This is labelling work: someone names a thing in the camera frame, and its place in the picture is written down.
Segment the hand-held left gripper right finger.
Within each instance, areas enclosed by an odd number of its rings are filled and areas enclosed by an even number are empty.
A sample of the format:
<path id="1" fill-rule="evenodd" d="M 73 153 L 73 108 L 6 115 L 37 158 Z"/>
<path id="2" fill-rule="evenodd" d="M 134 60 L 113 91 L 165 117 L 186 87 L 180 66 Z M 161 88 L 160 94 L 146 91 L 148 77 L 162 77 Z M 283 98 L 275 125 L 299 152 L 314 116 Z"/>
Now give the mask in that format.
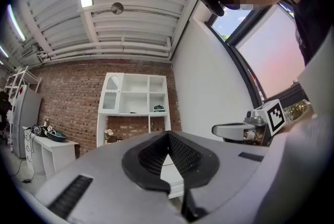
<path id="1" fill-rule="evenodd" d="M 184 179 L 181 212 L 168 224 L 255 224 L 262 196 L 248 186 L 267 147 L 168 132 L 169 155 Z"/>

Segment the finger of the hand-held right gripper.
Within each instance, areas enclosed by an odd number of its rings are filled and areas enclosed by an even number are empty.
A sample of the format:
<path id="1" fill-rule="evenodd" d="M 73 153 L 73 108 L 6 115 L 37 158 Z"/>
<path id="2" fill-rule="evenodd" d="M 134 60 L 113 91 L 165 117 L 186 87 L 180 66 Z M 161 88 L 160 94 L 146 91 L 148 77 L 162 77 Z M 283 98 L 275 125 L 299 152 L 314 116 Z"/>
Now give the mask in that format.
<path id="1" fill-rule="evenodd" d="M 255 125 L 248 123 L 225 123 L 214 125 L 211 132 L 222 137 L 226 141 L 243 142 L 247 140 L 254 140 L 256 137 Z"/>

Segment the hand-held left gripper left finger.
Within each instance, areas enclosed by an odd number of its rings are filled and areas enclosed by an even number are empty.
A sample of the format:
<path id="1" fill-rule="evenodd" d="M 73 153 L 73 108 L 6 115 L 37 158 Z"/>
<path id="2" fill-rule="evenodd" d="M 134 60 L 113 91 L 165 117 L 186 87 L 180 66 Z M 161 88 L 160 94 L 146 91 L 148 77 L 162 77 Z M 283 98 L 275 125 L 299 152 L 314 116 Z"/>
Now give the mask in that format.
<path id="1" fill-rule="evenodd" d="M 123 155 L 158 132 L 100 146 L 48 179 L 35 197 L 45 207 L 79 175 L 92 179 L 66 220 L 74 224 L 188 224 L 163 192 L 146 191 L 122 168 Z"/>

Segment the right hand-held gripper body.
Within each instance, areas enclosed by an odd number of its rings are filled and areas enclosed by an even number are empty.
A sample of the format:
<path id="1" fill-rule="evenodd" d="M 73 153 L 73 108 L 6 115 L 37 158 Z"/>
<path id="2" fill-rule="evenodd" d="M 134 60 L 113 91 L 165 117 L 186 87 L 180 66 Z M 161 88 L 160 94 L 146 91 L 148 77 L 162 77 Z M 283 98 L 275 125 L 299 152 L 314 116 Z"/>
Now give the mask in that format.
<path id="1" fill-rule="evenodd" d="M 273 136 L 286 124 L 286 119 L 281 103 L 276 99 L 248 111 L 244 122 L 255 126 L 255 141 L 261 146 L 268 146 Z"/>

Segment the person's right forearm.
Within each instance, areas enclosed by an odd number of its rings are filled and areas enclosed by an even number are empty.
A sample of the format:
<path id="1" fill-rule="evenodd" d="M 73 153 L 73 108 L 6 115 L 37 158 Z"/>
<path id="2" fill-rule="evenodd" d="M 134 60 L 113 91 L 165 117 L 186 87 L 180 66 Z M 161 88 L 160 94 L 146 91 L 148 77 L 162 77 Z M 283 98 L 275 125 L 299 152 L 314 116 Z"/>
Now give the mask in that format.
<path id="1" fill-rule="evenodd" d="M 317 114 L 314 112 L 313 107 L 310 105 L 306 111 L 297 119 L 288 124 L 286 124 L 279 133 L 288 133 L 291 129 L 300 126 L 301 124 L 305 124 L 312 119 L 317 118 Z"/>

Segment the flower vase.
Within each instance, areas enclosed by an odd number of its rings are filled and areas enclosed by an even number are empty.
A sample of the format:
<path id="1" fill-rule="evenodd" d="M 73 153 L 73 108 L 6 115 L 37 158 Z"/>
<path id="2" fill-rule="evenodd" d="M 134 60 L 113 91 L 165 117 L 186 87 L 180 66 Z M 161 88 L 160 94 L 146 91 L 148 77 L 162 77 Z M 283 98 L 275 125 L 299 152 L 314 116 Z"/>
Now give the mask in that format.
<path id="1" fill-rule="evenodd" d="M 104 131 L 104 144 L 110 144 L 117 142 L 117 137 L 114 135 L 114 132 L 111 129 L 106 129 Z"/>

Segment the white table with drawers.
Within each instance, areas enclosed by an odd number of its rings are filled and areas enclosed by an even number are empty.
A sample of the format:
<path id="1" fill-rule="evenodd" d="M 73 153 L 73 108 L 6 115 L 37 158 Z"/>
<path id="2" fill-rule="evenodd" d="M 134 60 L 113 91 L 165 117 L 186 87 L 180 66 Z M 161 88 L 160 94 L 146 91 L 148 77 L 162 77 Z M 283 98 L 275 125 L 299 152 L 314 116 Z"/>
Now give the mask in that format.
<path id="1" fill-rule="evenodd" d="M 163 163 L 161 169 L 160 179 L 169 183 L 170 193 L 169 199 L 172 198 L 182 198 L 184 195 L 184 179 L 177 170 L 175 164 L 173 163 L 169 155 L 166 156 L 166 159 Z"/>

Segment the white side desk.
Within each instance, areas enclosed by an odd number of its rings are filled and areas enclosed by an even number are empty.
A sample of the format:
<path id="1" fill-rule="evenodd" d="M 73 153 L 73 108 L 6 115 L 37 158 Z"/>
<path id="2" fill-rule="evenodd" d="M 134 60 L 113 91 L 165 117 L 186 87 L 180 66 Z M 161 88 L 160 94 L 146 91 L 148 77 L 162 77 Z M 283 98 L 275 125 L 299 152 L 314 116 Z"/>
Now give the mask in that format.
<path id="1" fill-rule="evenodd" d="M 76 142 L 59 143 L 40 137 L 25 127 L 25 150 L 30 175 L 44 174 L 48 179 L 76 160 Z"/>

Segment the large window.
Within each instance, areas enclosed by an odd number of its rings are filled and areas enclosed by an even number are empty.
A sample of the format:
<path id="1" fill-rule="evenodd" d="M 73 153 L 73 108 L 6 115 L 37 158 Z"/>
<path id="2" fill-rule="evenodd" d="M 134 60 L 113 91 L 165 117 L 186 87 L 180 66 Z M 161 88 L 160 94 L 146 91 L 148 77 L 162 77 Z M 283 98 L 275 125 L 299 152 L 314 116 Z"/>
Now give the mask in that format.
<path id="1" fill-rule="evenodd" d="M 209 26 L 231 47 L 250 73 L 262 101 L 280 99 L 289 122 L 309 105 L 297 81 L 304 69 L 295 39 L 294 13 L 277 3 L 263 11 L 224 9 Z"/>

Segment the blue basin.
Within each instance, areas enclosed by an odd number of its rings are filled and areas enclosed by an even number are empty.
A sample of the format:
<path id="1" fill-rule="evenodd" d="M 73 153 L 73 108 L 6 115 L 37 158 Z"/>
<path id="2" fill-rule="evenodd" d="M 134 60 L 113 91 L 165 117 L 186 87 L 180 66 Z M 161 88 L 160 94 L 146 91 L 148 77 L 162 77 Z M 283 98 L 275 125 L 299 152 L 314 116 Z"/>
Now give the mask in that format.
<path id="1" fill-rule="evenodd" d="M 47 130 L 44 130 L 44 134 L 46 137 L 48 137 L 49 139 L 51 139 L 52 141 L 55 141 L 55 142 L 59 142 L 59 143 L 65 143 L 67 141 L 67 136 L 61 134 L 61 133 L 58 133 L 56 131 L 47 131 Z"/>

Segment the white shelf cabinet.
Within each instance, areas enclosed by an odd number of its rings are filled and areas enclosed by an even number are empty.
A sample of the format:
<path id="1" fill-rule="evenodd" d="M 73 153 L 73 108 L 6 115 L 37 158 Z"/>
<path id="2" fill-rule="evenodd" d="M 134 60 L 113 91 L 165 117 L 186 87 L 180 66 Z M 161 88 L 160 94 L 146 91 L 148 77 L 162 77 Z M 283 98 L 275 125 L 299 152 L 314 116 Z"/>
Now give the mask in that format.
<path id="1" fill-rule="evenodd" d="M 162 105 L 165 112 L 154 112 L 153 107 Z M 104 145 L 107 117 L 147 117 L 148 131 L 151 119 L 164 118 L 164 129 L 171 130 L 167 81 L 165 76 L 107 73 L 104 79 L 97 118 L 97 147 Z"/>

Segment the grey refrigerator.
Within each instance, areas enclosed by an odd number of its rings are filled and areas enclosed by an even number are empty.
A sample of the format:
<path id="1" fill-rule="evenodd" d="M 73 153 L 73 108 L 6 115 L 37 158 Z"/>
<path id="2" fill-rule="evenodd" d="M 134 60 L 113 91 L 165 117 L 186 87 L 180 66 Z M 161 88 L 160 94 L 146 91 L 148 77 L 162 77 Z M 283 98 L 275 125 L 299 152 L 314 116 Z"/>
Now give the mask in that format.
<path id="1" fill-rule="evenodd" d="M 27 85 L 21 85 L 16 97 L 12 118 L 12 147 L 20 159 L 26 157 L 24 126 L 32 127 L 37 124 L 42 96 Z"/>

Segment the person's black shirt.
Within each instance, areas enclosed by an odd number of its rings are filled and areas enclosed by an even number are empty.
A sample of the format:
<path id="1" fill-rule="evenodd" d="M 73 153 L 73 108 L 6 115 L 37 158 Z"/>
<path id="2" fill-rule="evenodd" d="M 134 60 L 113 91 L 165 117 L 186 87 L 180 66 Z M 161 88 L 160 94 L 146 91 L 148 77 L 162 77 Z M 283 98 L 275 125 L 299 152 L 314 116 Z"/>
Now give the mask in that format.
<path id="1" fill-rule="evenodd" d="M 296 24 L 296 40 L 304 63 L 317 53 L 327 33 L 334 27 L 334 0 L 291 2 Z"/>

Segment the black office chair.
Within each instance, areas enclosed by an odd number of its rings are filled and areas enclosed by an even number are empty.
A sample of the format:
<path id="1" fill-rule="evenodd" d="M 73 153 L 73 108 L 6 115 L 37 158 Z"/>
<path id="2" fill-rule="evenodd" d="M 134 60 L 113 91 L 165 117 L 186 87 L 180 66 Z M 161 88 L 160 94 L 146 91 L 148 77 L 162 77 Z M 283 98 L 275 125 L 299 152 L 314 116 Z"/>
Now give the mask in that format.
<path id="1" fill-rule="evenodd" d="M 7 125 L 7 112 L 11 107 L 9 95 L 4 91 L 0 91 L 0 131 L 3 131 Z"/>

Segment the white metal rack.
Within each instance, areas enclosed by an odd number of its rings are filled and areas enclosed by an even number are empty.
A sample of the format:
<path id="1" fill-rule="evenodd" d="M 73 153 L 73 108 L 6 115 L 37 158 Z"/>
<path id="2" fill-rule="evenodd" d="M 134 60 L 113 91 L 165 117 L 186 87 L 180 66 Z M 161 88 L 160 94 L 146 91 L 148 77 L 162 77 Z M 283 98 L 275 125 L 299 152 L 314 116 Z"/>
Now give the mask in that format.
<path id="1" fill-rule="evenodd" d="M 4 91 L 8 94 L 8 100 L 15 105 L 18 94 L 23 85 L 30 87 L 32 85 L 35 92 L 38 91 L 42 78 L 36 77 L 28 70 L 29 66 L 20 68 L 17 72 L 9 75 L 4 87 Z"/>

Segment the white ceiling pipes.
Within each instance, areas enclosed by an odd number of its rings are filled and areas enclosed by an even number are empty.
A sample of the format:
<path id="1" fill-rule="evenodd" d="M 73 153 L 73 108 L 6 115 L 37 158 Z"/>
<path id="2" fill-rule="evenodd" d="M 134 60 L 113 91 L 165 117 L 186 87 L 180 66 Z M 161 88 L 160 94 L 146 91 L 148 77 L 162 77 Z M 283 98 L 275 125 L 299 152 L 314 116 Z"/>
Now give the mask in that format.
<path id="1" fill-rule="evenodd" d="M 54 50 L 48 53 L 38 55 L 44 62 L 55 60 L 63 60 L 70 57 L 80 57 L 94 54 L 120 54 L 120 55 L 140 55 L 153 57 L 168 57 L 171 52 L 171 40 L 166 38 L 164 45 L 131 42 L 131 41 L 109 41 L 109 42 L 94 42 L 67 46 L 62 49 Z"/>

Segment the round ceiling disc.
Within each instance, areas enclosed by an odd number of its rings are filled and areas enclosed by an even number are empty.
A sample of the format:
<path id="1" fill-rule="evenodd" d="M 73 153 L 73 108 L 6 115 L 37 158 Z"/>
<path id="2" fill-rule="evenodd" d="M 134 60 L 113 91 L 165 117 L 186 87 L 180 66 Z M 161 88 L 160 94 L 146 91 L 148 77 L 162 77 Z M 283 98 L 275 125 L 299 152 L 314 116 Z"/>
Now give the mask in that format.
<path id="1" fill-rule="evenodd" d="M 119 2 L 115 2 L 112 4 L 111 6 L 111 12 L 115 15 L 120 15 L 122 14 L 124 11 L 124 6 L 119 3 Z"/>

